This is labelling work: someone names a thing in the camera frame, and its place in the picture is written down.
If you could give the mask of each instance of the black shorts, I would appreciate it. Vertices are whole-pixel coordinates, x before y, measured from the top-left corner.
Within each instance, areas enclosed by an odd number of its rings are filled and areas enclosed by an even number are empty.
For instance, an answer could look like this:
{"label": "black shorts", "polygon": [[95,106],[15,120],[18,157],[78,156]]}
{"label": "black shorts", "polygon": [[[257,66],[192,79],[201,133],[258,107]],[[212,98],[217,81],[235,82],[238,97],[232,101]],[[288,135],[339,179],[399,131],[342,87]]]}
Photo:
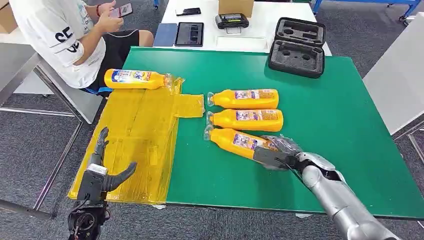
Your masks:
{"label": "black shorts", "polygon": [[[127,36],[131,34],[134,30],[127,31],[118,31],[112,32],[111,34],[115,36]],[[102,91],[102,88],[106,88],[105,84],[105,73],[108,69],[122,69],[124,66],[125,60],[130,53],[131,46],[139,45],[139,32],[135,31],[130,36],[127,37],[115,37],[109,34],[103,35],[103,39],[106,42],[106,53],[104,54],[103,61],[100,64],[100,69],[98,70],[97,77],[94,82],[87,88],[82,90],[88,93],[101,95],[106,97],[109,95],[110,91]]]}

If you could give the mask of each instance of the plastic bottle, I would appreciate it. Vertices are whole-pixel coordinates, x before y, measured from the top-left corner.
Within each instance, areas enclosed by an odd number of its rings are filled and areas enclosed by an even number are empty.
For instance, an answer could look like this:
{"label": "plastic bottle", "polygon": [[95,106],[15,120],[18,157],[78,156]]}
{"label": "plastic bottle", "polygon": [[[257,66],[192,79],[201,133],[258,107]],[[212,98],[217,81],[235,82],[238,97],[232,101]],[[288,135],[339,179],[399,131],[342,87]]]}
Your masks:
{"label": "plastic bottle", "polygon": [[216,143],[220,148],[253,160],[255,147],[261,146],[268,149],[277,150],[271,146],[271,142],[258,136],[252,136],[231,128],[218,129],[208,125],[203,135],[205,140]]}
{"label": "plastic bottle", "polygon": [[253,131],[278,132],[283,127],[283,113],[277,109],[208,111],[206,125]]}
{"label": "plastic bottle", "polygon": [[171,74],[155,71],[109,69],[104,74],[104,83],[111,89],[157,89],[169,86]]}
{"label": "plastic bottle", "polygon": [[275,89],[224,90],[207,94],[207,105],[219,105],[226,109],[276,109],[279,101]]}

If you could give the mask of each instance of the floor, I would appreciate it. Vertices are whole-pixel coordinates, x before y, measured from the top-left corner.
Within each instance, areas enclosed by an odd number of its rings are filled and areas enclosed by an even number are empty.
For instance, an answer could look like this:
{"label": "floor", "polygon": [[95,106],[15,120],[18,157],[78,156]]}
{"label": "floor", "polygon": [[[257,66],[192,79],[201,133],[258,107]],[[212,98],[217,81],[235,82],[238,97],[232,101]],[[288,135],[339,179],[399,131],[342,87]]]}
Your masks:
{"label": "floor", "polygon": [[[101,0],[90,0],[93,4]],[[127,0],[117,0],[118,5]],[[134,11],[125,18],[125,29],[156,32],[167,1],[154,10],[151,0],[132,0]],[[405,28],[397,22],[404,5],[324,1],[317,20],[327,26],[327,42],[333,53],[353,59],[364,76]],[[63,110],[54,96],[15,94],[7,106]],[[59,116],[0,112],[0,198],[33,206],[77,122]],[[67,239],[67,215],[73,201],[66,197],[78,170],[93,126],[85,125],[76,139],[50,193],[42,205],[57,215],[38,220],[0,210],[0,239]],[[416,133],[424,147],[424,132]],[[408,139],[395,142],[421,193],[424,195],[424,164]],[[167,207],[162,210],[137,204],[111,203],[112,218],[103,226],[102,239],[303,239],[340,240],[336,227],[324,215],[300,219],[292,213],[248,210]],[[424,239],[416,221],[381,222],[405,240]]]}

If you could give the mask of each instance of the cardboard box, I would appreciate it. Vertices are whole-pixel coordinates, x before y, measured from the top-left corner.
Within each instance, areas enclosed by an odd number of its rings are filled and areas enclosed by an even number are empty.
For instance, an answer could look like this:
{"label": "cardboard box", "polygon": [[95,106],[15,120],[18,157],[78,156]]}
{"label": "cardboard box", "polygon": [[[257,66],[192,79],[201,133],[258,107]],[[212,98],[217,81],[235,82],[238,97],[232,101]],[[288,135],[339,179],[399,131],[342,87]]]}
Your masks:
{"label": "cardboard box", "polygon": [[17,27],[9,0],[0,0],[0,33],[10,34]]}
{"label": "cardboard box", "polygon": [[244,14],[246,18],[252,17],[254,0],[219,0],[219,14]]}

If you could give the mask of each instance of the yellow tape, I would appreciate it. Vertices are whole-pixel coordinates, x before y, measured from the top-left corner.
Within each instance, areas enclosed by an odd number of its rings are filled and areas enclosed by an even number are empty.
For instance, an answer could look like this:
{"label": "yellow tape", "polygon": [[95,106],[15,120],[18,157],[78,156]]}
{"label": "yellow tape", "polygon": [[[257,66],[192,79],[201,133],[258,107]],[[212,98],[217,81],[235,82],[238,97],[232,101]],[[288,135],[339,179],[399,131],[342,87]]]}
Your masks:
{"label": "yellow tape", "polygon": [[100,131],[109,128],[103,164],[116,175],[137,162],[135,173],[107,194],[111,202],[163,204],[171,179],[178,117],[202,117],[203,95],[180,94],[183,80],[172,89],[115,89],[100,116],[68,197],[76,199],[84,171]]}

